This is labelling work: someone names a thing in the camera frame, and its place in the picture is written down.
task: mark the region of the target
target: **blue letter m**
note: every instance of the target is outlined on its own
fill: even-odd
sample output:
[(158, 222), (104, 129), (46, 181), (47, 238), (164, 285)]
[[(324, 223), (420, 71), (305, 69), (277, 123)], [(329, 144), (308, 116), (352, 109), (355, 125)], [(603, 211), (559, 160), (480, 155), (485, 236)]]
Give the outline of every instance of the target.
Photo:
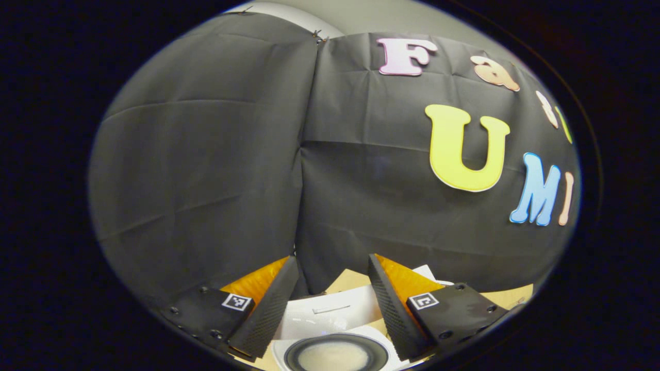
[(543, 166), (541, 158), (533, 153), (525, 153), (523, 161), (527, 166), (527, 177), (525, 188), (520, 197), (518, 208), (511, 213), (509, 220), (514, 223), (524, 223), (527, 220), (527, 210), (531, 206), (529, 222), (536, 220), (537, 225), (546, 226), (550, 224), (550, 214), (557, 196), (557, 187), (562, 173), (555, 165), (550, 167), (548, 179), (543, 184)]

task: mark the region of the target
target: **screw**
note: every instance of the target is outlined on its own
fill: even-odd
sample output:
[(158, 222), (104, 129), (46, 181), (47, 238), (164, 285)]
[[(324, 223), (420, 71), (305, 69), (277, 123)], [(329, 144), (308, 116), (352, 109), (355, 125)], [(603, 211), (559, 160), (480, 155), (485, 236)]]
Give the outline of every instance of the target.
[(211, 337), (214, 337), (214, 338), (216, 338), (216, 339), (218, 339), (218, 340), (221, 340), (221, 339), (222, 339), (222, 333), (221, 333), (220, 331), (218, 331), (218, 330), (211, 330), (211, 331), (209, 332), (209, 335), (211, 335)]

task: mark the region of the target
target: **black cloth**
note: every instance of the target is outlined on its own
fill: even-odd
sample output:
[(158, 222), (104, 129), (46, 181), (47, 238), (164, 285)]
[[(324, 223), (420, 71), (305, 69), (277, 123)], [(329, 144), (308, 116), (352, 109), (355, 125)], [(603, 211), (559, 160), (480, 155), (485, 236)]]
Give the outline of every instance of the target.
[[(421, 76), (385, 76), (383, 37), (439, 50)], [(502, 64), (521, 90), (481, 80), (472, 55)], [(96, 234), (152, 309), (294, 249), (295, 296), (325, 290), (346, 268), (366, 273), (369, 253), (429, 264), (438, 279), (482, 292), (528, 285), (562, 253), (581, 193), (575, 148), (548, 122), (536, 90), (556, 105), (529, 74), (453, 40), (358, 34), (319, 43), (277, 17), (221, 15), (155, 55), (109, 107), (89, 169)], [(462, 191), (435, 177), (430, 104), (471, 115), (463, 161), (473, 169), (488, 148), (479, 118), (509, 125), (492, 189)], [(566, 226), (556, 222), (563, 176), (550, 225), (509, 221), (525, 152), (542, 158), (544, 176), (557, 165), (576, 177)]]

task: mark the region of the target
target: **pink letter f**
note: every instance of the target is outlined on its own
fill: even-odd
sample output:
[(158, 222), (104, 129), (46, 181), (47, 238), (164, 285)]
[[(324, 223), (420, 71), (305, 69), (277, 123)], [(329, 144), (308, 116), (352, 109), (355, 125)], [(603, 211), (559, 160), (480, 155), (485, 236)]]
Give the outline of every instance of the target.
[(430, 41), (413, 39), (378, 39), (379, 44), (385, 48), (385, 65), (380, 67), (383, 75), (405, 75), (419, 76), (422, 74), (420, 67), (414, 66), (411, 58), (415, 58), (419, 64), (428, 64), (428, 51), (437, 51), (438, 47)]

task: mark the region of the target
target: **letter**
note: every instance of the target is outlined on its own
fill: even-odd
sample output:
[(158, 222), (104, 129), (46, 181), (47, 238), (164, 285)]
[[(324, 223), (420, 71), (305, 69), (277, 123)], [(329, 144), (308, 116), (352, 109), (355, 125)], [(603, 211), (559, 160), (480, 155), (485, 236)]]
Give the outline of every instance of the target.
[(431, 118), (431, 169), (449, 187), (470, 192), (492, 188), (502, 175), (504, 140), (511, 131), (509, 125), (496, 118), (484, 116), (481, 125), (488, 130), (488, 157), (481, 170), (463, 165), (463, 128), (470, 115), (459, 108), (432, 104), (424, 110)]
[[(378, 39), (376, 41), (385, 48), (385, 65), (378, 70), (383, 75), (419, 76), (422, 74), (422, 69), (414, 66), (411, 58), (415, 58), (421, 65), (427, 65), (428, 50), (438, 50), (435, 44), (426, 40)], [(409, 45), (414, 45), (415, 48), (409, 49)]]
[(555, 165), (550, 167), (548, 178), (543, 184), (543, 166), (541, 158), (533, 153), (525, 153), (523, 161), (527, 166), (527, 177), (525, 187), (520, 197), (518, 208), (509, 216), (514, 223), (524, 223), (527, 219), (527, 210), (531, 206), (529, 222), (536, 220), (537, 225), (546, 226), (550, 224), (554, 199), (557, 197), (557, 187), (562, 173)]
[(562, 113), (559, 112), (559, 107), (555, 106), (554, 110), (557, 111), (557, 114), (559, 115), (559, 119), (562, 120), (562, 126), (564, 127), (564, 134), (566, 134), (566, 138), (568, 139), (568, 142), (573, 144), (571, 133), (568, 132), (568, 126), (566, 125), (566, 120), (564, 120), (564, 116), (562, 115)]
[(483, 81), (495, 85), (504, 85), (514, 92), (520, 90), (520, 85), (513, 81), (511, 75), (499, 63), (477, 55), (470, 57), (470, 60), (476, 65), (475, 72)]
[(566, 197), (564, 198), (564, 209), (559, 216), (559, 225), (566, 225), (568, 222), (568, 212), (571, 209), (571, 196), (573, 195), (573, 174), (566, 172), (564, 175), (566, 177)]
[(557, 123), (557, 118), (554, 117), (554, 113), (552, 113), (552, 106), (550, 105), (550, 102), (548, 102), (548, 98), (546, 98), (541, 92), (537, 90), (537, 96), (539, 97), (539, 100), (541, 101), (541, 106), (543, 107), (543, 111), (545, 111), (545, 116), (548, 117), (548, 120), (554, 126), (555, 129), (559, 129), (559, 124)]

